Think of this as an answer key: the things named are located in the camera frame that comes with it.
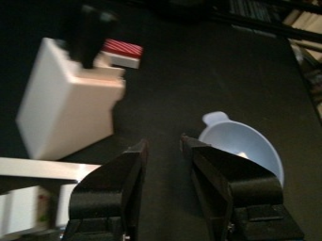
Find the books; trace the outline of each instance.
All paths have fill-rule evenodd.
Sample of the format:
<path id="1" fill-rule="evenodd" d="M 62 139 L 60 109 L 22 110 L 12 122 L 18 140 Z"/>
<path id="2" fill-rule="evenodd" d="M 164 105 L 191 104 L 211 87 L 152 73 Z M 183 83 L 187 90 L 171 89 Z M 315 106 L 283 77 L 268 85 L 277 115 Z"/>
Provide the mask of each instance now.
<path id="1" fill-rule="evenodd" d="M 311 3 L 316 5 L 318 1 L 313 0 L 311 1 Z M 295 9 L 289 12 L 287 18 L 283 21 L 283 24 L 289 25 L 292 28 L 322 34 L 322 15 L 318 15 L 315 13 L 309 13 Z M 322 62 L 322 53 L 319 51 L 312 50 L 315 48 L 320 49 L 322 51 L 322 44 L 307 40 L 297 40 L 296 43 L 297 45 L 304 46 L 312 58 L 318 62 Z"/>

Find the black plastic part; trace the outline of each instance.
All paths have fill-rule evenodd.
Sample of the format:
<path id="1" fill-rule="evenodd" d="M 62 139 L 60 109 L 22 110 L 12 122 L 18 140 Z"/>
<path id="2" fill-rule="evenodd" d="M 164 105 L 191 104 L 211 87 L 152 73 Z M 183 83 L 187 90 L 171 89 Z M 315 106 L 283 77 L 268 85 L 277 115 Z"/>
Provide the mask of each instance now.
<path id="1" fill-rule="evenodd" d="M 181 136 L 209 240 L 301 239 L 275 175 L 243 157 Z"/>
<path id="2" fill-rule="evenodd" d="M 142 140 L 81 180 L 69 200 L 62 241 L 137 240 L 140 194 L 146 161 Z"/>
<path id="3" fill-rule="evenodd" d="M 88 5 L 74 3 L 70 15 L 62 23 L 60 38 L 69 52 L 70 60 L 81 63 L 84 69 L 93 68 L 93 61 L 101 46 L 114 29 L 117 15 Z"/>

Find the dark background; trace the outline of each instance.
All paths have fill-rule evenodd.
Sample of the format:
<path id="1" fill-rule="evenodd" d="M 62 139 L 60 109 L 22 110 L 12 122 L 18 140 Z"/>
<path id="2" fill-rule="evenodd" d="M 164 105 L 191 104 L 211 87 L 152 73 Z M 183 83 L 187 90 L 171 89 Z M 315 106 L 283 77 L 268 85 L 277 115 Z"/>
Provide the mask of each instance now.
<path id="1" fill-rule="evenodd" d="M 66 3 L 1 3 L 0 156 L 28 158 L 14 116 L 40 41 L 56 37 Z M 285 172 L 284 204 L 307 240 L 320 240 L 320 123 L 287 40 L 224 24 L 173 23 L 144 8 L 101 5 L 118 14 L 112 37 L 142 46 L 141 62 L 137 70 L 125 70 L 114 134 L 61 161 L 104 164 L 146 138 L 138 240 L 207 240 L 179 137 L 197 137 L 203 114 L 224 111 L 273 145 Z M 53 189 L 44 180 L 2 180 L 1 191 L 30 184 Z"/>

